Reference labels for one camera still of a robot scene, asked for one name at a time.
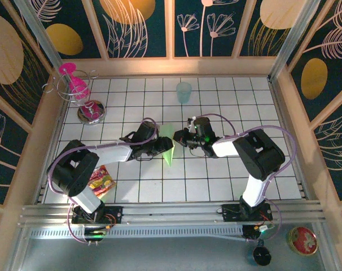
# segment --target flower pattern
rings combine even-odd
[[[185,17],[183,16],[183,14],[180,14],[177,16],[177,21],[183,32],[200,28],[200,25],[197,24],[198,20],[196,19],[195,14],[187,14]]]

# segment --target decorative wallpaper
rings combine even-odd
[[[291,75],[309,120],[342,90],[342,0],[336,0]]]
[[[0,204],[17,168],[28,133],[0,110]]]
[[[314,133],[336,192],[342,200],[342,105]]]
[[[166,57],[164,0],[93,0],[110,58]]]
[[[81,0],[29,1],[61,58],[100,58]]]
[[[175,56],[231,56],[246,0],[175,1]]]
[[[49,74],[0,2],[0,96],[33,122]]]
[[[298,49],[299,49],[299,46],[301,45],[302,41],[304,40],[305,36],[307,33],[309,33],[309,30],[311,29],[311,27],[313,26],[316,18],[318,17],[320,11],[323,9],[324,5],[325,5],[325,2],[327,0],[321,0],[320,3],[319,3],[319,6],[317,8],[317,11],[314,13],[312,19],[310,20],[309,22],[309,25],[308,27],[305,29],[304,33],[301,35],[300,39],[299,39],[299,42],[297,43],[297,45],[295,46],[293,52],[291,53],[291,55],[289,56],[286,64],[289,65],[290,62],[293,60],[295,54],[297,53]]]
[[[306,0],[257,0],[240,56],[277,56]]]

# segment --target white tile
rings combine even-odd
[[[249,77],[234,77],[233,80],[236,90],[252,90]]]
[[[143,107],[133,106],[125,108],[125,118],[126,123],[136,123],[137,121],[142,121],[143,119]]]
[[[248,178],[232,178],[231,184],[233,186],[233,196],[234,200],[239,200],[243,195],[246,185],[248,183]]]
[[[176,91],[180,78],[164,78],[164,91]]]
[[[243,126],[241,124],[241,121],[231,121],[231,124],[234,126],[236,133],[242,133],[243,130]],[[226,121],[222,122],[222,126],[223,126],[223,133],[227,136],[233,136],[234,135],[234,131],[231,128],[230,124],[227,123]]]
[[[220,115],[220,106],[201,106],[202,114],[218,114]],[[220,121],[221,118],[217,116],[207,116],[210,121]]]
[[[63,149],[67,146],[69,141],[60,141],[58,143],[58,149],[57,149],[57,156],[63,151]]]
[[[143,110],[144,117],[150,117],[155,122],[162,122],[162,107],[161,106],[146,106]]]
[[[187,103],[183,103],[183,106],[199,106],[200,105],[200,94],[197,90],[192,91],[190,100]]]
[[[110,92],[107,99],[107,106],[124,107],[126,103],[126,92],[113,93]]]
[[[172,159],[171,167],[163,160],[163,179],[184,179],[183,159]]]
[[[271,139],[283,151],[284,155],[289,155],[288,148],[286,147],[285,139],[283,137],[275,137]]]
[[[95,79],[93,80],[91,92],[108,92],[110,79]]]
[[[275,110],[275,106],[257,106],[260,118],[262,120],[278,120],[278,114]]]
[[[136,132],[140,126],[140,122],[137,123],[124,123],[124,128],[122,131],[122,136],[125,137],[131,132]]]
[[[240,113],[238,106],[220,106],[221,115],[228,120],[240,120]]]
[[[265,197],[267,199],[280,199],[277,183],[275,182],[275,180],[272,180],[268,188],[266,189]]]
[[[164,202],[184,202],[185,200],[185,180],[164,180]]]
[[[301,199],[295,177],[277,177],[276,180],[281,199]]]
[[[192,90],[199,90],[199,82],[197,78],[181,78],[181,82],[186,82],[189,83],[191,85],[191,89]]]
[[[214,104],[219,104],[217,91],[201,91],[200,100],[202,106],[211,106]]]
[[[107,104],[108,93],[96,92],[91,93],[90,100],[97,100],[101,102],[104,106]]]
[[[216,77],[217,90],[234,90],[232,77]]]
[[[146,91],[162,91],[163,90],[162,78],[147,78],[146,79]]]
[[[117,181],[116,203],[138,202],[139,181]]]
[[[186,178],[206,178],[206,161],[204,158],[185,159]]]
[[[266,77],[251,77],[251,84],[254,90],[267,90],[269,89],[268,80]]]
[[[200,106],[183,106],[182,107],[182,116],[183,119],[186,120],[188,117],[198,117],[201,115],[201,107]]]
[[[141,162],[141,179],[156,180],[162,179],[162,159],[152,159]]]
[[[127,91],[144,91],[144,78],[128,79]]]
[[[139,202],[162,202],[162,180],[141,180]]]
[[[222,128],[222,122],[221,121],[212,121],[211,122],[212,130],[215,132],[215,135],[217,137],[223,136],[223,128]]]
[[[249,172],[240,157],[228,157],[227,159],[229,160],[231,178],[249,177]]]
[[[205,157],[204,151],[198,147],[193,150],[190,150],[189,148],[185,148],[185,158],[200,158]]]
[[[131,160],[120,163],[119,180],[139,180],[140,162]]]
[[[105,123],[101,140],[117,140],[122,135],[122,123]]]
[[[58,190],[61,191],[61,189],[59,188],[59,186],[53,184],[53,187]],[[62,195],[62,194],[57,194],[52,192],[52,190],[47,186],[47,194],[45,196],[45,201],[44,204],[60,204],[60,203],[67,203],[68,197],[67,195]]]
[[[233,90],[218,91],[217,94],[220,104],[238,104],[235,91]]]
[[[67,112],[67,117],[65,118],[65,123],[81,123],[77,116],[77,108],[69,108]]]
[[[106,170],[108,171],[109,175],[113,180],[117,180],[117,174],[119,172],[119,163],[111,163],[104,165]]]
[[[238,104],[256,104],[253,91],[236,91]]]
[[[144,94],[144,106],[162,106],[162,92],[153,91]]]
[[[263,125],[274,125],[277,127],[280,127],[280,122],[278,120],[262,120],[261,123]],[[269,137],[282,137],[283,132],[280,130],[276,130],[273,128],[265,128],[264,132],[269,136]]]
[[[229,166],[226,158],[207,158],[207,176],[209,178],[230,178]]]
[[[260,120],[247,120],[243,121],[243,129],[244,131],[247,131],[251,128],[261,126],[261,121]]]
[[[126,92],[127,91],[127,79],[112,79],[110,92]]]
[[[282,168],[289,160],[290,160],[290,156],[285,156],[285,162],[282,164],[280,168]],[[293,176],[295,176],[293,165],[289,165],[286,169],[284,169],[278,174],[278,177],[293,177]]]
[[[186,199],[188,202],[209,201],[210,198],[207,179],[186,180]]]
[[[274,104],[270,90],[254,91],[257,104]]]
[[[124,120],[125,107],[108,107],[105,123],[121,123]]]
[[[210,200],[233,200],[230,179],[209,179]]]
[[[199,78],[200,90],[216,90],[216,82],[214,77]]]
[[[127,92],[126,106],[143,106],[144,92]]]
[[[82,132],[81,140],[101,140],[103,123],[96,125],[85,125]]]
[[[257,106],[239,106],[241,120],[259,120]]]
[[[64,124],[61,140],[81,139],[83,124]]]
[[[181,106],[164,106],[163,121],[182,121]]]
[[[101,200],[104,203],[114,203],[116,196],[116,187],[109,189],[104,196],[102,196]]]
[[[176,91],[164,92],[164,106],[180,106],[177,100]]]

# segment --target dark blue wallpaper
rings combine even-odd
[[[4,203],[28,133],[0,110],[0,204]]]
[[[92,2],[110,58],[166,57],[164,0]]]
[[[342,200],[342,105],[314,133],[336,192]]]
[[[13,31],[19,36],[19,40],[15,43],[19,43],[20,49],[23,49],[23,59],[20,59],[18,54],[15,56],[15,52],[7,51],[5,46],[8,40],[1,40],[2,37],[6,37],[7,33],[4,33],[4,29],[0,29],[0,47],[5,48],[4,52],[0,52],[5,56],[3,60],[9,62],[9,67],[21,68],[19,77],[13,78],[13,83],[8,84],[0,80],[0,96],[26,121],[32,123],[43,94],[42,86],[47,83],[49,74],[1,3],[0,17],[13,27]]]
[[[227,4],[204,10],[199,0],[175,1],[175,56],[200,56],[200,45],[202,56],[231,56],[246,0],[219,2]]]
[[[310,121],[342,91],[341,3],[335,1],[291,72]]]

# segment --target robotic arm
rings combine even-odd
[[[188,124],[189,129],[177,131],[173,137],[183,147],[190,149],[201,147],[205,155],[210,158],[240,156],[249,172],[246,190],[240,197],[240,212],[243,218],[248,220],[265,204],[267,178],[278,171],[285,162],[283,152],[261,129],[249,132],[245,136],[221,138],[215,135],[207,117],[189,119]],[[195,128],[195,133],[190,132],[192,127]],[[145,121],[136,132],[131,132],[117,142],[143,142],[154,134],[155,129],[158,131],[155,124]],[[112,147],[96,148],[92,152],[89,150],[71,152],[55,166],[52,181],[77,203],[88,217],[98,222],[104,216],[104,204],[87,185],[94,169],[103,164],[140,159],[142,154],[153,157],[173,147],[170,138],[159,137],[158,132],[156,134],[155,139],[141,145],[117,144]],[[80,146],[84,146],[80,141],[70,141],[61,154]]]

